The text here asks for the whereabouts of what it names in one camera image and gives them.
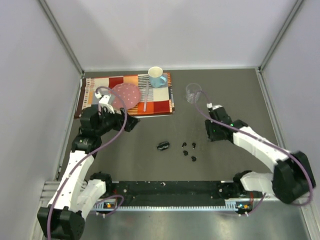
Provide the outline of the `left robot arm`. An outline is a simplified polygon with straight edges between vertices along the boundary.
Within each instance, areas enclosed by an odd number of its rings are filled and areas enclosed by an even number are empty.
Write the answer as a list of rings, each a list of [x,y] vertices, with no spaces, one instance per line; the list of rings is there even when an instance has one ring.
[[[40,207],[37,219],[48,239],[79,240],[86,218],[100,198],[109,198],[114,191],[106,173],[94,173],[86,186],[85,177],[98,151],[107,145],[102,136],[111,130],[130,132],[140,120],[124,108],[111,113],[104,107],[85,108],[80,116],[78,134],[71,144],[69,160],[59,186],[46,207]]]

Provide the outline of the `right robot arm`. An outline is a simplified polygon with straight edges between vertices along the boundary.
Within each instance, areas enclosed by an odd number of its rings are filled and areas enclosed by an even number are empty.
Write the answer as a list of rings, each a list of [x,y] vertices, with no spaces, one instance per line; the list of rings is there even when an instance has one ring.
[[[234,176],[233,192],[245,198],[251,191],[272,194],[285,204],[293,204],[313,193],[316,181],[305,153],[291,152],[257,134],[242,120],[232,120],[222,105],[206,105],[207,138],[211,142],[229,141],[261,161],[270,173],[246,170]]]

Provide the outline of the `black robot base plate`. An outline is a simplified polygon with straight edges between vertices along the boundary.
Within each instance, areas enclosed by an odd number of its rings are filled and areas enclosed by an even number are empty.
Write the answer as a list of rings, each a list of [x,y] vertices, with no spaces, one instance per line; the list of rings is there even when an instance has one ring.
[[[112,192],[124,196],[124,207],[215,207],[239,198],[232,182],[119,181]]]

